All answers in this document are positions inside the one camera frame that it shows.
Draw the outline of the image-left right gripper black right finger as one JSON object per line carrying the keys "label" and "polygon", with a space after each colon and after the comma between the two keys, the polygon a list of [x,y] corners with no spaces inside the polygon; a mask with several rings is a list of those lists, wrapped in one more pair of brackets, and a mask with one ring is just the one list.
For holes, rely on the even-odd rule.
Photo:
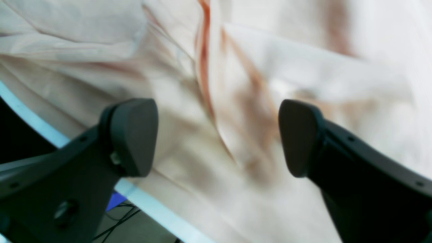
{"label": "image-left right gripper black right finger", "polygon": [[288,170],[318,186],[342,242],[431,242],[431,179],[326,120],[309,103],[282,101],[279,130]]}

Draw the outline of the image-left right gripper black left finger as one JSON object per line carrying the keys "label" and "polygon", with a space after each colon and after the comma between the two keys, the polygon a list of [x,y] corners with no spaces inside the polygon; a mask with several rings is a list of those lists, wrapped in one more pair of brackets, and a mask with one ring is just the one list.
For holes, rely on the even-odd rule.
{"label": "image-left right gripper black left finger", "polygon": [[13,243],[91,243],[123,177],[153,166],[158,107],[131,99],[49,154],[1,164],[1,235]]}

